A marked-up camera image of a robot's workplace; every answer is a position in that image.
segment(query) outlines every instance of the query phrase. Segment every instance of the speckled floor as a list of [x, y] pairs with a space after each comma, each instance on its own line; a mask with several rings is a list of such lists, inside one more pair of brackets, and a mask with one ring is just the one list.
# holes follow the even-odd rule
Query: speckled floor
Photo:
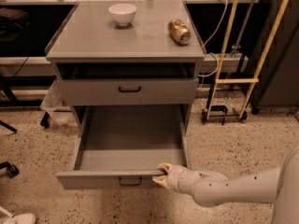
[[[220, 100], [239, 107], [243, 99]], [[188, 144], [192, 168], [213, 170], [229, 178], [280, 166], [299, 143], [299, 122], [287, 109], [261, 110], [239, 122], [227, 119], [203, 124], [197, 99], [191, 113]], [[0, 161], [17, 165], [20, 174], [0, 173], [0, 205], [13, 213], [32, 212], [37, 223], [270, 223], [272, 205], [227, 203], [214, 208], [196, 205], [186, 195], [166, 189], [64, 190], [55, 173], [68, 168], [76, 127], [48, 129], [39, 125], [43, 112], [0, 111], [2, 121], [17, 133], [0, 127]]]

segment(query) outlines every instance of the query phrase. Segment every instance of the cabinet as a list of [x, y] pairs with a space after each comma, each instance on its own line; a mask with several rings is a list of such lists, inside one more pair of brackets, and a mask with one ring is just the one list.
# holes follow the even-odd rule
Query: cabinet
[[[117, 1], [80, 2], [53, 38], [47, 59], [79, 126], [74, 158], [57, 174], [65, 189], [156, 187], [161, 162], [190, 167], [186, 131], [204, 53], [181, 1], [130, 1], [137, 13], [120, 28]], [[179, 18], [186, 46], [167, 32]]]

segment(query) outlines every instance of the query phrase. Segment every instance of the cable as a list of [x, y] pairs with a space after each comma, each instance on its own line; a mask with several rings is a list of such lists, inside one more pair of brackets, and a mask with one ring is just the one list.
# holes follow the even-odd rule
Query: cable
[[202, 86], [203, 86], [203, 84], [204, 84], [204, 77], [202, 77], [202, 76], [200, 76], [200, 75], [198, 75], [201, 79], [202, 79], [202, 82], [200, 83], [200, 86], [197, 88], [198, 90], [200, 90], [200, 89], [202, 89]]
[[224, 8], [224, 10], [223, 10], [223, 13], [222, 13], [222, 16], [221, 16], [221, 19], [220, 19], [220, 21], [218, 22], [218, 25], [217, 25], [217, 27], [216, 27], [216, 29], [215, 29], [215, 31], [214, 31], [214, 33], [208, 38], [208, 40], [204, 43], [204, 45], [202, 46], [202, 48], [203, 47], [205, 47], [206, 46], [206, 44], [207, 44], [207, 42], [209, 42], [209, 40], [214, 36], [214, 34], [216, 34], [217, 33], [217, 31], [218, 31], [218, 29], [219, 29], [219, 27], [221, 26], [221, 23], [222, 23], [222, 20], [223, 20], [223, 18], [224, 18], [224, 15], [225, 15], [225, 12], [226, 12], [226, 9], [227, 9], [227, 6], [228, 6], [228, 0], [225, 0], [225, 8]]
[[199, 77], [210, 77], [210, 76], [214, 75], [217, 72], [217, 70], [218, 70], [218, 67], [219, 67], [219, 60], [218, 60], [218, 58], [216, 57], [216, 55], [214, 53], [209, 53], [209, 54], [211, 54], [211, 56], [214, 57], [215, 60], [216, 60], [216, 63], [217, 63], [216, 69], [213, 72], [211, 72], [210, 74], [207, 74], [207, 75], [198, 75]]
[[29, 57], [26, 58], [26, 60], [22, 63], [22, 65], [20, 66], [19, 70], [13, 75], [13, 77], [15, 77], [16, 75], [19, 74], [19, 72], [22, 70], [22, 68], [24, 67], [25, 63], [27, 62]]
[[0, 91], [0, 96], [2, 96], [3, 98], [5, 98], [7, 100], [7, 97], [2, 93], [2, 91]]
[[21, 25], [19, 25], [18, 23], [16, 23], [16, 22], [13, 22], [16, 26], [19, 26], [19, 28], [21, 28], [21, 30], [23, 30], [24, 28], [21, 26]]

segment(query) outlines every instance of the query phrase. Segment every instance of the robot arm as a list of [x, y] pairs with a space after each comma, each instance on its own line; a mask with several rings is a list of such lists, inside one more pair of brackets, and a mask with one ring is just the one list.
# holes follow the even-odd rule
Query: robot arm
[[165, 170], [167, 175], [153, 177], [153, 181], [175, 192], [191, 195], [204, 207], [231, 202], [274, 203], [277, 196], [280, 168], [232, 180], [220, 173], [193, 171], [169, 163], [162, 163], [158, 168]]

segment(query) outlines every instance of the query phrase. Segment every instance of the metal rack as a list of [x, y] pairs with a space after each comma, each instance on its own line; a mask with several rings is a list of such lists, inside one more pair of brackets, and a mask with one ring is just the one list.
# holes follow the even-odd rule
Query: metal rack
[[219, 68], [218, 68], [216, 76], [215, 76], [215, 83], [212, 86], [212, 90], [211, 90], [211, 93], [210, 93], [209, 98], [208, 98], [206, 110], [202, 112], [202, 121], [207, 121], [207, 120], [209, 120], [210, 117], [213, 117], [210, 114], [213, 111], [222, 111], [223, 112], [222, 124], [225, 122], [225, 118], [227, 116], [230, 116], [230, 115], [227, 114], [228, 109], [226, 108], [225, 105], [212, 105], [216, 89], [217, 89], [218, 85], [220, 85], [220, 84], [249, 84], [249, 89], [247, 91], [247, 94], [246, 94], [246, 97], [244, 99], [244, 102], [243, 102], [243, 105], [241, 107], [240, 112], [237, 113], [235, 110], [233, 110], [234, 114], [232, 115], [232, 116], [238, 117], [239, 119], [246, 119], [247, 118], [247, 113], [245, 111], [246, 106], [249, 102], [249, 98], [251, 96], [251, 93], [253, 91], [253, 88], [254, 88], [255, 84], [259, 82], [260, 72], [262, 70], [262, 67], [263, 67], [264, 61], [266, 59], [266, 56], [268, 54], [268, 51], [270, 50], [271, 44], [274, 40], [275, 34], [277, 32], [278, 26], [281, 22], [281, 19], [282, 19], [282, 16], [283, 16], [284, 12], [285, 12], [285, 9], [288, 5], [288, 2], [289, 2], [289, 0], [283, 0], [281, 5], [280, 5], [278, 14], [277, 14], [276, 19], [274, 21], [274, 24], [272, 26], [270, 35], [268, 36], [267, 41], [265, 43], [265, 47], [263, 49], [261, 58], [260, 58], [260, 60], [257, 64], [257, 67], [256, 67], [255, 73], [253, 75], [253, 78], [227, 78], [227, 79], [222, 79], [222, 78], [220, 78], [221, 67], [222, 67], [222, 64], [223, 64], [223, 58], [224, 58], [224, 54], [225, 54], [225, 51], [226, 51], [228, 39], [229, 39], [231, 30], [232, 30], [233, 21], [234, 21], [234, 18], [235, 18], [235, 11], [236, 11], [237, 4], [238, 4], [238, 0], [234, 0], [233, 7], [232, 7], [232, 12], [231, 12], [231, 15], [230, 15], [230, 19], [228, 21], [226, 34], [225, 34], [224, 42], [223, 42], [223, 45], [222, 45]]

